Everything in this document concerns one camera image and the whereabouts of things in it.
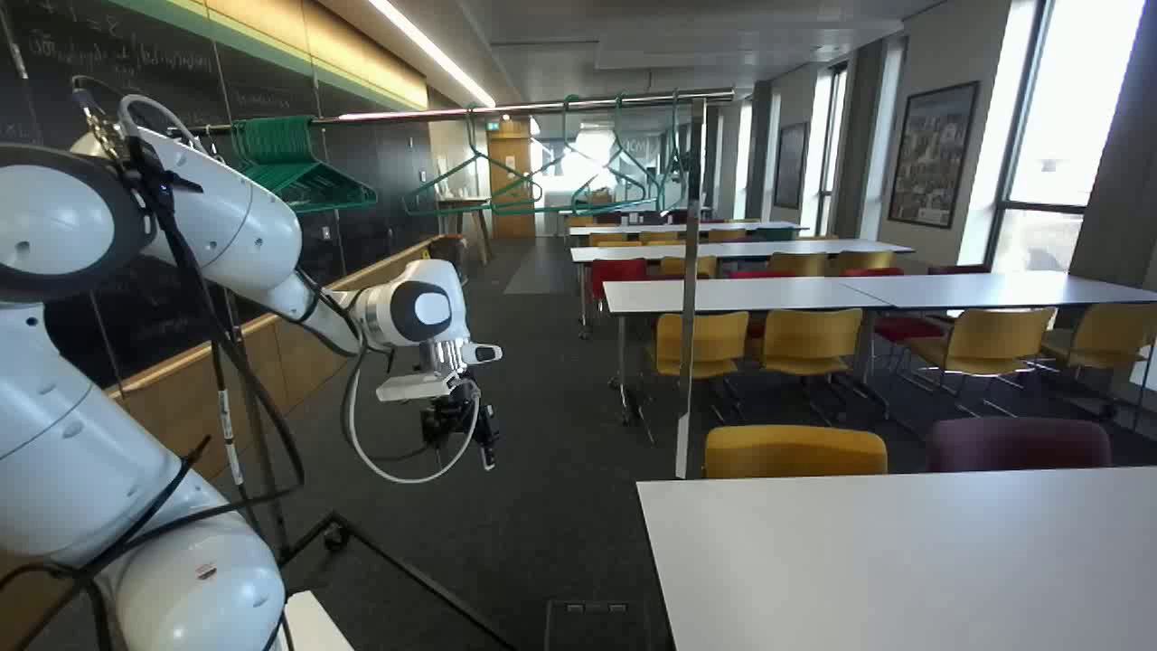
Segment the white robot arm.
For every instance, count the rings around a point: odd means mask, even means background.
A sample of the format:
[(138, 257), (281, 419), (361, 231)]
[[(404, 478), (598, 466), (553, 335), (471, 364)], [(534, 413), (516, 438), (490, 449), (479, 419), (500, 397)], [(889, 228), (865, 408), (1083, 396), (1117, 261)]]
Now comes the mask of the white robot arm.
[(151, 257), (349, 360), (428, 352), (424, 373), (380, 387), (387, 401), (450, 397), (503, 352), (471, 335), (445, 261), (354, 294), (310, 282), (296, 212), (185, 123), (144, 127), (143, 106), (91, 108), (74, 149), (0, 152), (0, 545), (87, 587), (126, 651), (273, 651), (285, 608), (277, 555), (60, 352), (44, 304)]

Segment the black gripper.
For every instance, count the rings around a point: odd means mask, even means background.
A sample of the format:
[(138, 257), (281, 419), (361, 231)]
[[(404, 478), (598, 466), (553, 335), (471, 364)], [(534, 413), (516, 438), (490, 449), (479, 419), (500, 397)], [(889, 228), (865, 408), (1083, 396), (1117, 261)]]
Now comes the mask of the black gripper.
[(434, 397), (421, 413), (421, 431), (431, 449), (442, 449), (453, 434), (471, 434), (479, 426), (481, 466), (495, 469), (492, 413), (492, 407), (479, 408), (473, 387), (457, 387), (450, 397)]

